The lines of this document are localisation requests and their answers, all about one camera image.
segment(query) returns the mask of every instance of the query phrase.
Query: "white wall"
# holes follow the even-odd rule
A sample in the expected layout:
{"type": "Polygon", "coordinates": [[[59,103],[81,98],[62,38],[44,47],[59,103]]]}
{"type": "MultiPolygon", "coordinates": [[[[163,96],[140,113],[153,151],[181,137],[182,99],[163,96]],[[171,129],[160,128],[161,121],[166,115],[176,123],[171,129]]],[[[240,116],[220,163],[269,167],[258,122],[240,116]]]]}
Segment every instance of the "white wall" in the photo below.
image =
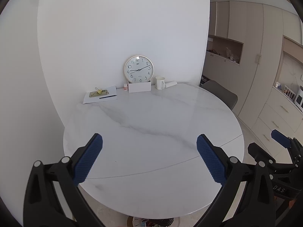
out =
{"type": "Polygon", "coordinates": [[[209,0],[40,0],[41,63],[63,124],[85,92],[122,87],[133,55],[153,62],[154,77],[198,85],[208,26],[209,0]]]}
{"type": "Polygon", "coordinates": [[[40,63],[37,9],[38,0],[10,0],[0,15],[0,195],[20,223],[34,161],[63,157],[64,127],[40,63]]]}

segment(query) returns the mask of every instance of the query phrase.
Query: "cabinet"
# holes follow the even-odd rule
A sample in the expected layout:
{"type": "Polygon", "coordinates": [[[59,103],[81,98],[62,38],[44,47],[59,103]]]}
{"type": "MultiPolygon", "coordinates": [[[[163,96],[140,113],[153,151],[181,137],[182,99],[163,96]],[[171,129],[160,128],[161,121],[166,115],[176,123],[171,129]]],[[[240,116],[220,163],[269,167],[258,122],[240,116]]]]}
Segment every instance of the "cabinet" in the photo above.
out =
{"type": "Polygon", "coordinates": [[[302,32],[302,41],[301,41],[301,45],[303,45],[303,22],[301,21],[301,32],[302,32]]]}
{"type": "Polygon", "coordinates": [[[227,38],[229,25],[229,2],[217,2],[215,36],[227,38]]]}
{"type": "Polygon", "coordinates": [[[242,42],[245,41],[246,36],[246,18],[247,9],[246,2],[229,2],[229,27],[228,38],[242,42]]]}
{"type": "Polygon", "coordinates": [[[301,20],[299,16],[282,10],[283,34],[302,45],[301,20]]]}
{"type": "Polygon", "coordinates": [[[209,35],[215,35],[217,21],[217,2],[211,2],[209,6],[209,35]]]}
{"type": "Polygon", "coordinates": [[[290,155],[286,148],[282,148],[281,152],[278,153],[274,159],[276,160],[276,163],[292,164],[290,155]]]}
{"type": "Polygon", "coordinates": [[[247,99],[239,114],[239,118],[250,128],[256,122],[275,81],[283,41],[282,9],[263,5],[263,10],[262,57],[247,99]]]}
{"type": "Polygon", "coordinates": [[[261,140],[272,157],[276,157],[282,151],[282,145],[272,139],[272,130],[260,118],[257,118],[251,130],[261,140]]]}
{"type": "Polygon", "coordinates": [[[265,103],[259,118],[273,131],[278,130],[285,136],[293,137],[294,131],[267,103],[265,103]]]}
{"type": "Polygon", "coordinates": [[[242,5],[242,7],[246,7],[247,10],[246,25],[242,26],[242,28],[246,28],[246,32],[240,64],[236,65],[230,61],[221,61],[217,56],[214,56],[214,59],[217,59],[216,61],[212,59],[210,62],[210,57],[207,56],[208,52],[206,52],[203,67],[204,76],[217,81],[224,88],[238,96],[237,104],[233,109],[236,115],[239,115],[244,105],[257,70],[258,65],[255,63],[255,59],[261,52],[264,21],[262,4],[239,3],[244,3],[245,5],[242,5]]]}
{"type": "Polygon", "coordinates": [[[303,121],[301,122],[299,128],[294,134],[294,137],[303,145],[303,121]]]}
{"type": "Polygon", "coordinates": [[[302,112],[284,94],[272,87],[270,96],[266,102],[283,120],[296,132],[302,121],[302,112]]]}

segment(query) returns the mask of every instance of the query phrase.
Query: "dish rack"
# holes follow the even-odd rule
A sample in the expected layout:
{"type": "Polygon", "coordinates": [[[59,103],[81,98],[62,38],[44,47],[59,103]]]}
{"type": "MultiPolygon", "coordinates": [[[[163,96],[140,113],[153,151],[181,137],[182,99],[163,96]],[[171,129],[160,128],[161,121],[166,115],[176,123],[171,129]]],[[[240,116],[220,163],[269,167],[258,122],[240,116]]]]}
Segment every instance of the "dish rack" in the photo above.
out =
{"type": "Polygon", "coordinates": [[[288,88],[286,85],[284,87],[283,93],[284,93],[284,95],[286,95],[292,101],[296,97],[296,94],[290,88],[288,88]]]}

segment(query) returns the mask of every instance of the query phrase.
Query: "cabinet handle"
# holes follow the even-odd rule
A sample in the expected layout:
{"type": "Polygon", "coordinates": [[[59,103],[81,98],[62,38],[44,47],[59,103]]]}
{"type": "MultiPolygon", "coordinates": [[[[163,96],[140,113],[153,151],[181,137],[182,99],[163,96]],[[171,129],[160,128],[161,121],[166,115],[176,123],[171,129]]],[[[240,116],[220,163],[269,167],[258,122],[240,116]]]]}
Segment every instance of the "cabinet handle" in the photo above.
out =
{"type": "Polygon", "coordinates": [[[277,128],[280,129],[280,127],[279,127],[274,121],[272,121],[272,122],[274,123],[274,125],[275,125],[277,128]]]}
{"type": "Polygon", "coordinates": [[[283,107],[283,106],[280,106],[281,108],[283,108],[284,110],[285,110],[285,112],[287,112],[288,113],[288,111],[286,110],[286,108],[285,107],[283,107]]]}
{"type": "Polygon", "coordinates": [[[270,142],[270,140],[267,138],[267,136],[265,136],[264,134],[263,134],[263,136],[266,138],[266,140],[267,140],[267,141],[269,141],[269,142],[270,142]]]}

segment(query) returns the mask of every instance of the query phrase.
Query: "white mug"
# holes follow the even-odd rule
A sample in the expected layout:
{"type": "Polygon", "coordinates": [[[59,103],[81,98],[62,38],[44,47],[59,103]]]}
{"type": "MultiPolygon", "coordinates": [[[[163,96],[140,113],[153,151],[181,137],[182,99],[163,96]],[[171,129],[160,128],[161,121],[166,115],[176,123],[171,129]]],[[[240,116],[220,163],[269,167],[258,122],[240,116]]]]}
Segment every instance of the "white mug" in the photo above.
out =
{"type": "Polygon", "coordinates": [[[156,88],[164,89],[165,88],[165,77],[156,77],[156,88]]]}

